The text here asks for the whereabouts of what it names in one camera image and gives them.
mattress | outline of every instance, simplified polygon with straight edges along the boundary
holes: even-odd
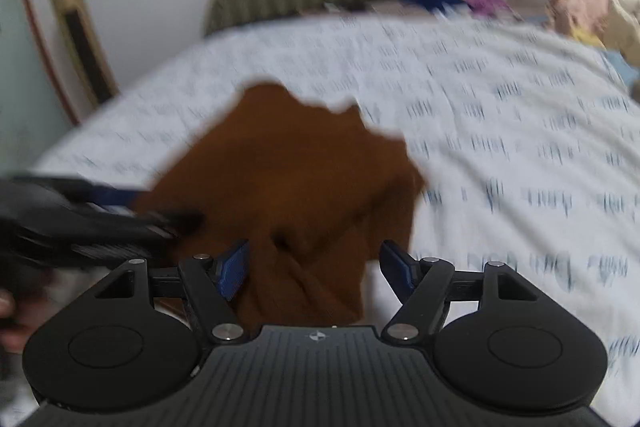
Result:
[[[513,267],[607,347],[594,409],[615,426],[640,418],[640,107],[596,50],[476,20],[361,15],[228,30],[141,79],[38,171],[148,187],[265,76],[304,102],[356,100],[372,130],[404,136],[429,181],[411,254]],[[398,309],[375,266],[364,292],[366,321]]]

bed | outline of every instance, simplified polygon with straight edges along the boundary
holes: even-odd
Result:
[[[356,100],[372,130],[404,136],[430,182],[411,254],[475,271],[503,261],[562,304],[608,349],[594,409],[633,425],[640,107],[616,71],[596,50],[526,24],[372,14],[256,22],[313,4],[298,1],[215,0],[209,39],[108,103],[36,170],[148,187],[256,76],[304,102]],[[375,264],[363,292],[366,323],[399,307]],[[452,307],[449,319],[474,306]]]

black circular motor housing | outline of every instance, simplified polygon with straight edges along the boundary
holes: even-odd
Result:
[[[189,380],[200,354],[193,334],[154,310],[144,264],[130,268],[112,272],[30,338],[22,361],[37,396],[69,409],[116,412],[157,401]]]
[[[437,334],[434,363],[471,399],[519,413],[588,405],[607,370],[590,329],[551,299],[495,299]]]

silver bolt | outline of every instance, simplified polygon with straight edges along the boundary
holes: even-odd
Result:
[[[211,333],[221,341],[234,341],[242,337],[244,330],[238,324],[223,323],[213,328]]]
[[[418,336],[418,328],[411,324],[398,323],[386,328],[386,333],[399,341],[410,341]]]

patterned bed sheet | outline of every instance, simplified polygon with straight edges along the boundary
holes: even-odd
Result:
[[[229,30],[140,80],[38,171],[148,187],[256,76],[305,102],[355,99],[372,129],[403,135],[430,182],[412,254],[516,269],[606,345],[596,411],[621,427],[640,418],[640,107],[598,52],[475,20],[361,15]],[[366,320],[382,324],[398,301],[379,270],[368,273]]]

